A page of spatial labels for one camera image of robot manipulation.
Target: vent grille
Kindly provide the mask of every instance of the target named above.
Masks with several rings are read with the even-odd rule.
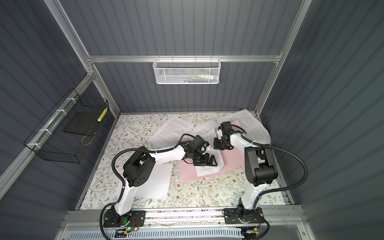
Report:
[[[106,230],[105,232],[110,239],[241,238],[241,230],[235,227],[140,229],[137,232],[129,233],[127,237],[123,238],[114,238],[115,230]],[[75,239],[104,240],[100,231],[71,231],[68,240]]]

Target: aluminum frame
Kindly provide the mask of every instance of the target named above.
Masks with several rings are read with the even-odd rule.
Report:
[[[143,228],[180,228],[180,227],[246,227],[250,224],[225,224],[222,209],[228,207],[188,207],[134,209],[146,211]],[[271,225],[307,224],[307,219],[300,205],[265,205],[263,214]],[[68,211],[59,231],[97,230],[101,210]]]
[[[120,114],[119,107],[117,106],[115,100],[113,99],[111,93],[109,92],[107,86],[105,85],[102,77],[97,71],[96,67],[93,64],[90,64],[86,56],[88,56],[88,51],[82,43],[79,35],[77,34],[74,26],[71,23],[68,15],[65,13],[63,6],[61,5],[59,0],[44,0],[45,5],[47,5],[49,11],[55,18],[57,24],[63,31],[65,37],[71,44],[73,50],[75,51],[77,57],[82,63],[83,67],[87,70],[87,72],[94,72],[97,76],[97,79],[93,81],[102,98],[108,100],[110,111],[113,116],[117,118]]]
[[[152,63],[154,59],[162,61],[212,61],[220,59],[220,61],[229,62],[274,62],[280,61],[280,55],[256,55],[256,56],[87,56],[86,59],[90,63]]]
[[[82,94],[85,89],[91,84],[95,75],[93,73],[88,73],[82,81],[78,84],[74,91],[72,91],[66,100],[57,108],[63,109],[70,101],[69,98],[74,98],[76,93]],[[52,123],[52,121],[60,114],[59,111],[55,111],[53,115],[46,121],[46,123],[42,126],[42,129],[46,129],[48,125]],[[38,131],[36,135],[32,138],[29,143],[35,143],[43,134],[42,131]],[[7,167],[7,169],[0,176],[0,200],[8,191],[8,189],[12,186],[12,184],[16,181],[16,179],[20,176],[32,158],[35,156],[35,152],[31,149],[24,147],[23,150],[17,155],[17,157],[11,162],[11,164]]]
[[[271,93],[272,87],[275,84],[275,81],[277,77],[279,76],[279,73],[281,71],[281,68],[283,67],[283,64],[288,56],[288,53],[293,45],[293,42],[296,38],[297,33],[299,32],[299,29],[301,27],[301,24],[303,23],[303,20],[305,18],[305,15],[308,12],[308,9],[310,8],[310,5],[312,3],[312,0],[302,0],[300,7],[297,11],[295,20],[293,21],[291,28],[288,32],[288,35],[285,39],[285,42],[283,44],[283,47],[281,49],[281,57],[280,61],[276,63],[275,67],[272,69],[272,72],[268,78],[267,83],[265,84],[264,90],[262,92],[262,95],[260,96],[260,99],[256,105],[255,112],[257,116],[260,116],[261,111],[263,110],[263,107],[266,103],[266,100]]]

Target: red wire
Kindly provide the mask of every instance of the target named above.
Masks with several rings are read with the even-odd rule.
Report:
[[[139,220],[137,218],[132,218],[133,219],[133,226],[135,226],[135,219],[137,220],[137,224],[139,224]]]

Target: floral tablecloth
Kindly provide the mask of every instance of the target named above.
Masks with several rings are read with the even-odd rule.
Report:
[[[207,121],[215,121],[225,115],[227,114],[120,115],[80,209],[102,209],[107,203],[117,200],[115,191],[118,187],[119,179],[111,170],[112,158],[116,153],[126,148],[140,146],[155,148],[148,139],[168,119],[176,116],[192,123],[194,127],[199,127]],[[116,169],[120,174],[123,172],[122,167],[124,163],[132,153],[123,154],[116,161]],[[245,191],[247,179],[244,173],[244,166],[238,167],[226,174],[181,184],[177,162],[173,161],[172,164],[173,168],[167,199],[134,199],[133,209],[234,206],[237,205],[239,197]],[[276,180],[269,186],[270,189],[278,187]],[[259,203],[261,205],[285,204],[281,192],[265,194],[261,197]]]

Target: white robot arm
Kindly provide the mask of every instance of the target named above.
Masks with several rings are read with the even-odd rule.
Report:
[[[140,147],[139,149],[143,151],[135,151],[123,166],[125,184],[114,206],[116,213],[122,216],[131,210],[137,188],[148,180],[154,165],[190,158],[195,166],[217,166],[215,156],[209,156],[208,153],[205,153],[209,148],[209,143],[199,135],[194,137],[192,141],[181,142],[173,149],[172,147],[168,148],[166,152],[162,151],[164,149],[147,150],[145,147]]]
[[[223,122],[217,130],[218,138],[214,140],[214,149],[231,150],[237,147],[244,153],[245,175],[248,179],[243,197],[239,200],[240,208],[253,210],[258,207],[259,194],[263,192],[273,179],[277,178],[275,158],[271,149],[264,149],[246,141],[243,129],[235,131],[230,122]]]

